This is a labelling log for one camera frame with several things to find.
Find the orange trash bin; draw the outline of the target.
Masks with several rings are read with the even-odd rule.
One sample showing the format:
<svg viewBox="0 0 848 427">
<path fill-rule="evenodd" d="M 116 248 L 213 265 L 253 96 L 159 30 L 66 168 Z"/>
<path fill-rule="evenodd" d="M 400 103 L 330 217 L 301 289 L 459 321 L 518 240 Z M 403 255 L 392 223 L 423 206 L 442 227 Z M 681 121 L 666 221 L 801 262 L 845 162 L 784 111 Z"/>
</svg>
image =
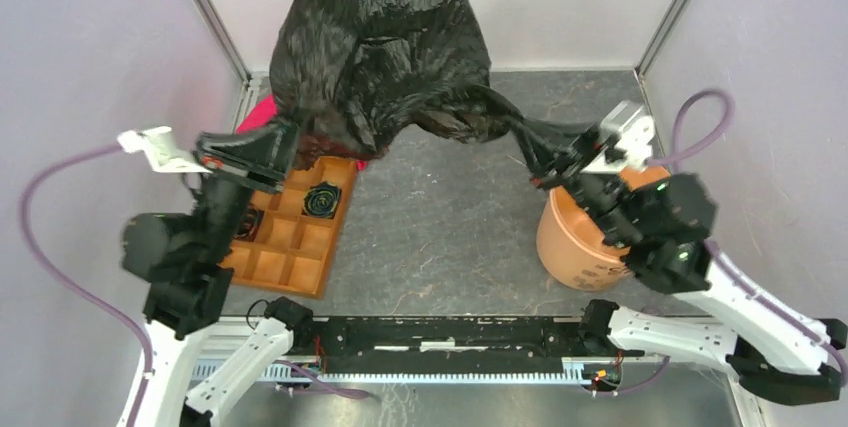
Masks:
<svg viewBox="0 0 848 427">
<path fill-rule="evenodd" d="M 628 250 L 605 245 L 601 231 L 561 187 L 548 192 L 536 251 L 556 281 L 578 291 L 604 291 L 632 275 L 621 262 Z"/>
</svg>

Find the black trash bag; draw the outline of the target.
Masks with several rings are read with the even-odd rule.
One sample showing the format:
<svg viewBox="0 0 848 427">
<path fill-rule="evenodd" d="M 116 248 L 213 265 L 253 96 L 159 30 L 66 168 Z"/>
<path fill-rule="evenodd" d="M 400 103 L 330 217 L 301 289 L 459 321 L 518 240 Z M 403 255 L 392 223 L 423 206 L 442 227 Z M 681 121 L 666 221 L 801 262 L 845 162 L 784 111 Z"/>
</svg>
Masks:
<svg viewBox="0 0 848 427">
<path fill-rule="evenodd" d="M 269 69 L 280 117 L 297 121 L 293 166 L 384 157 L 415 126 L 464 144 L 597 129 L 525 116 L 491 87 L 470 0 L 294 0 Z"/>
</svg>

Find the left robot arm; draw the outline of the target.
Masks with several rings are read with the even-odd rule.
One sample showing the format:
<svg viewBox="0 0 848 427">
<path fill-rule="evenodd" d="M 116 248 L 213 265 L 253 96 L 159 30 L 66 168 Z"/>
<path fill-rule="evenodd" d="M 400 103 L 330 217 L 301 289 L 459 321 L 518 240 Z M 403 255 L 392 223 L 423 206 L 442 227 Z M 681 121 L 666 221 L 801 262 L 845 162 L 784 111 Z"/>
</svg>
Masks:
<svg viewBox="0 0 848 427">
<path fill-rule="evenodd" d="M 210 377 L 192 383 L 234 276 L 223 260 L 253 195 L 281 191 L 299 137 L 299 125 L 285 120 L 242 134 L 203 133 L 189 152 L 175 145 L 167 126 L 119 136 L 124 151 L 144 154 L 156 172 L 202 177 L 190 213 L 142 213 L 123 230 L 122 268 L 149 290 L 138 396 L 127 401 L 121 425 L 218 426 L 273 362 L 312 346 L 311 311 L 280 298 Z"/>
</svg>

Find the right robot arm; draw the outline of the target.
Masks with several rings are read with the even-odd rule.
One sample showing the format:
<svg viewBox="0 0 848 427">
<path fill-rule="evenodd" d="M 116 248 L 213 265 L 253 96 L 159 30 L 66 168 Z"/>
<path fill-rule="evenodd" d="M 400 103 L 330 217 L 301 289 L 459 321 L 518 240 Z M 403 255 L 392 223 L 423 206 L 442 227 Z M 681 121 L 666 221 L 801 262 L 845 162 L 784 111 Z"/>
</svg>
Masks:
<svg viewBox="0 0 848 427">
<path fill-rule="evenodd" d="M 696 325 L 594 301 L 577 329 L 585 352 L 602 355 L 615 345 L 697 363 L 784 406 L 839 399 L 847 384 L 846 324 L 787 307 L 736 267 L 712 240 L 717 207 L 695 174 L 635 187 L 625 180 L 626 163 L 648 162 L 649 146 L 625 145 L 594 128 L 565 143 L 535 173 L 534 185 L 564 190 L 643 286 L 716 320 Z"/>
</svg>

